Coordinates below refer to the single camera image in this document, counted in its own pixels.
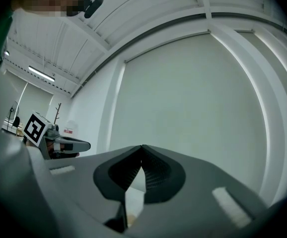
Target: ceiling light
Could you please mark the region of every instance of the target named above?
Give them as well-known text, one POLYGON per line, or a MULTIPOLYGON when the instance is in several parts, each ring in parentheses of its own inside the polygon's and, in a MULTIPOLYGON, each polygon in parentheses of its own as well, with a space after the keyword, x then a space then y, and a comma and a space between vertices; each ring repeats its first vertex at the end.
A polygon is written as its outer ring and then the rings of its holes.
POLYGON ((45 74, 43 72, 40 72, 39 70, 37 70, 37 69, 35 69, 35 68, 31 67, 31 66, 29 66, 29 70, 34 72, 34 73, 36 73, 36 74, 38 74, 38 75, 40 75, 40 76, 42 76, 42 77, 44 77, 44 78, 46 78, 46 79, 48 79, 48 80, 50 80, 50 81, 52 81, 52 82, 55 81, 54 78, 48 76, 47 74, 45 74))

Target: fluorescent light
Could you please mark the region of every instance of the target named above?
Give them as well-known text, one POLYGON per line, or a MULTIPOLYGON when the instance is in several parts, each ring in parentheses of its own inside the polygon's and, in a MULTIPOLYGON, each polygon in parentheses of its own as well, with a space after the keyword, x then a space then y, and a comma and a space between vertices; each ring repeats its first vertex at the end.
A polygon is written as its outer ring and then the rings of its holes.
POLYGON ((44 77, 44 78, 46 78, 46 79, 48 79, 48 80, 50 80, 50 81, 52 81, 52 82, 55 81, 54 78, 48 76, 47 74, 44 74, 43 72, 38 71, 37 69, 35 69, 35 68, 31 67, 31 66, 29 66, 29 70, 34 72, 34 73, 36 73, 36 74, 38 74, 38 75, 40 75, 40 76, 42 76, 42 77, 44 77))

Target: headphones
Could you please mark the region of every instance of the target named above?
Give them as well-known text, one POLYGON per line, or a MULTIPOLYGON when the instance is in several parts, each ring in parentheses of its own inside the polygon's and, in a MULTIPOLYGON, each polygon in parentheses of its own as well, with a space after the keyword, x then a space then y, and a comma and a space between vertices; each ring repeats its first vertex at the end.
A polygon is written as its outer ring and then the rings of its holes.
POLYGON ((67 7, 67 16, 72 17, 78 15, 81 11, 85 12, 84 17, 90 18, 98 8, 103 4, 104 0, 78 0, 77 6, 67 7))

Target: white ceiling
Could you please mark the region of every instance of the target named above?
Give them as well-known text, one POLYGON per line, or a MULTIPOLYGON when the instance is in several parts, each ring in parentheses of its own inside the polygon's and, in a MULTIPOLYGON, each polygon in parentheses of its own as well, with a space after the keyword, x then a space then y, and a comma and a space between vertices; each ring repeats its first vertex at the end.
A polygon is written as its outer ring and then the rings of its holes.
POLYGON ((15 12, 5 66, 33 83, 73 96, 88 76, 138 35, 171 20, 215 12, 252 15, 284 25, 273 0, 105 0, 90 18, 42 17, 15 12), (52 83, 28 71, 31 65, 55 78, 52 83))

